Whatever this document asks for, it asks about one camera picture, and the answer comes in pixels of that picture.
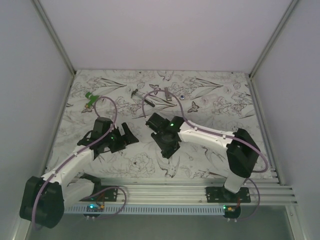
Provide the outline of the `grey metal clip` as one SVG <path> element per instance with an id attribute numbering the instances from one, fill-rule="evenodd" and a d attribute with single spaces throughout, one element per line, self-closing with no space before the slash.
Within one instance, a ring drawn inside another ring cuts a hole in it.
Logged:
<path id="1" fill-rule="evenodd" d="M 171 96 L 169 89 L 167 87 L 164 88 L 164 94 L 165 94 L 166 101 L 171 102 L 172 96 Z"/>

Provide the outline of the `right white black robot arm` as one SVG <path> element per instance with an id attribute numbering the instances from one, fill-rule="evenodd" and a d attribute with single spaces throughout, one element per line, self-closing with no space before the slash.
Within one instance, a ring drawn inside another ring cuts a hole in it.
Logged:
<path id="1" fill-rule="evenodd" d="M 257 163 L 260 149 L 250 134 L 239 128 L 236 132 L 216 130 L 198 125 L 183 117 L 172 120 L 153 113 L 146 121 L 153 133 L 151 137 L 160 148 L 162 157 L 169 159 L 180 148 L 180 143 L 198 144 L 219 154 L 225 153 L 229 173 L 221 190 L 226 202 L 234 202 L 240 188 L 248 179 Z"/>

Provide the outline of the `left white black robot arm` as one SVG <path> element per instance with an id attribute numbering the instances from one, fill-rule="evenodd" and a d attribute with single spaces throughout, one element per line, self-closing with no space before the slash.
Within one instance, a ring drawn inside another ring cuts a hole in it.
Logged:
<path id="1" fill-rule="evenodd" d="M 121 126 L 124 133 L 111 119 L 98 117 L 93 129 L 77 142 L 62 163 L 41 177 L 30 177 L 24 187 L 20 218 L 52 229 L 60 222 L 66 208 L 78 201 L 98 200 L 103 194 L 101 179 L 87 173 L 77 175 L 106 149 L 116 153 L 138 143 L 127 123 Z"/>

